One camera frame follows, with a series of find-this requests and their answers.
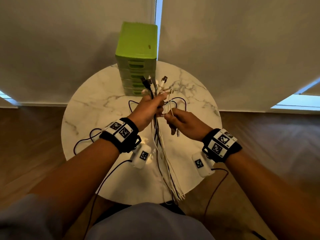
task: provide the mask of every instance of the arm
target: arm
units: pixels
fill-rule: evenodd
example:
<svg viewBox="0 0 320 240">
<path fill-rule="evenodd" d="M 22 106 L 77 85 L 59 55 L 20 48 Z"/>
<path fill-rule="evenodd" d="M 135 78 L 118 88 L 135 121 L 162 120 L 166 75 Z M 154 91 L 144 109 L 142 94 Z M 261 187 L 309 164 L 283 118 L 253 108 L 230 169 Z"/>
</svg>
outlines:
<svg viewBox="0 0 320 240">
<path fill-rule="evenodd" d="M 178 128 L 190 139 L 202 141 L 212 128 L 192 113 L 172 109 L 165 119 L 172 134 Z M 231 154 L 226 166 L 247 197 L 279 239 L 319 239 L 320 210 L 301 191 L 284 182 L 243 150 Z"/>
<path fill-rule="evenodd" d="M 142 131 L 151 122 L 154 114 L 160 116 L 166 93 L 151 100 L 141 99 L 128 118 Z M 49 176 L 31 189 L 31 194 L 49 199 L 62 217 L 66 231 L 85 208 L 102 180 L 117 160 L 118 149 L 110 142 L 98 139 L 86 149 L 54 170 Z"/>
</svg>

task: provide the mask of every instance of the wrist strap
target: wrist strap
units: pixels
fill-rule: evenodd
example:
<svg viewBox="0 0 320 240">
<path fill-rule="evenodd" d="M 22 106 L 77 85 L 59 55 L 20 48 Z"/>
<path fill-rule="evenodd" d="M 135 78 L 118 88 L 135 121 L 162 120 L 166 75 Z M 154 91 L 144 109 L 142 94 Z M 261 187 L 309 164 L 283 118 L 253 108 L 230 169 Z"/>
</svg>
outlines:
<svg viewBox="0 0 320 240">
<path fill-rule="evenodd" d="M 130 119 L 121 118 L 104 128 L 100 138 L 112 142 L 120 153 L 129 153 L 141 142 L 138 132 L 137 126 Z"/>
<path fill-rule="evenodd" d="M 202 139 L 202 142 L 204 144 L 202 151 L 216 163 L 224 163 L 231 154 L 242 149 L 237 138 L 225 129 L 213 129 Z"/>
</svg>

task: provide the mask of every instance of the shirt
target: shirt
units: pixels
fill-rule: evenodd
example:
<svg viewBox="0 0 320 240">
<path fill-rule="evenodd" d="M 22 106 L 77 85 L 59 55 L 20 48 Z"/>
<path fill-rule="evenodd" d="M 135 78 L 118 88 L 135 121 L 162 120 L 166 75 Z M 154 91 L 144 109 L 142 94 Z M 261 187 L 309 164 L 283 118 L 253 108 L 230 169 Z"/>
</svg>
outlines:
<svg viewBox="0 0 320 240">
<path fill-rule="evenodd" d="M 28 194 L 0 212 L 0 239 L 62 239 L 62 222 L 49 202 Z M 154 203 L 121 210 L 95 224 L 86 240 L 166 239 L 214 240 L 198 220 Z"/>
</svg>

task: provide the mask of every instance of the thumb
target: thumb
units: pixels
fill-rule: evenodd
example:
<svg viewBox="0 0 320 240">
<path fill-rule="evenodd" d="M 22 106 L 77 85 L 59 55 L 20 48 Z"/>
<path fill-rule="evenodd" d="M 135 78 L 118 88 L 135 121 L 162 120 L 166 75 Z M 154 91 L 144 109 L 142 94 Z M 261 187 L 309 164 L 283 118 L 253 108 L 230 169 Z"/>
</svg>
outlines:
<svg viewBox="0 0 320 240">
<path fill-rule="evenodd" d="M 152 102 L 155 103 L 157 106 L 161 103 L 161 101 L 165 100 L 167 98 L 167 93 L 159 93 Z"/>
<path fill-rule="evenodd" d="M 167 122 L 169 122 L 170 124 L 174 125 L 175 127 L 177 127 L 179 130 L 181 130 L 181 128 L 183 127 L 183 123 L 181 121 L 179 121 L 177 119 L 177 117 L 167 113 L 165 116 L 164 116 L 165 120 Z"/>
</svg>

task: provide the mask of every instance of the marble table top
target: marble table top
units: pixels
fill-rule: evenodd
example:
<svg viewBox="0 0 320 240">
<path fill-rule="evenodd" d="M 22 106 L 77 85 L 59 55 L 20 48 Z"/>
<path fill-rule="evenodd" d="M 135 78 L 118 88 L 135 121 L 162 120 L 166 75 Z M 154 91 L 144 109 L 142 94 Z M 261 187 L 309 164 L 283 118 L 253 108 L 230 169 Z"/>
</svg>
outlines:
<svg viewBox="0 0 320 240">
<path fill-rule="evenodd" d="M 187 111 L 192 112 L 212 128 L 222 128 L 218 107 L 209 91 L 198 79 L 174 65 L 157 61 L 156 79 L 160 80 L 164 76 L 168 77 L 166 87 L 170 85 L 174 90 L 172 96 L 182 97 L 187 101 Z M 139 102 L 141 97 L 125 96 L 116 64 L 102 69 L 86 80 L 72 96 L 63 116 L 61 140 L 66 159 L 69 160 L 74 156 L 74 145 L 79 140 L 88 138 L 93 128 L 104 128 L 110 122 L 128 116 L 129 100 Z M 184 102 L 181 99 L 175 101 L 179 109 L 184 109 Z M 191 159 L 192 154 L 201 151 L 203 144 L 190 140 L 182 133 L 179 137 L 172 136 L 165 119 L 158 118 L 158 121 L 167 157 L 182 191 L 187 193 L 203 179 Z M 142 202 L 159 204 L 172 200 L 170 191 L 158 170 L 150 126 L 139 133 L 153 149 L 145 167 L 136 169 L 129 162 L 122 164 L 106 180 L 99 192 L 100 196 L 128 205 Z M 91 141 L 79 143 L 76 153 L 90 144 Z M 120 162 L 128 160 L 131 154 L 120 154 L 111 170 Z"/>
</svg>

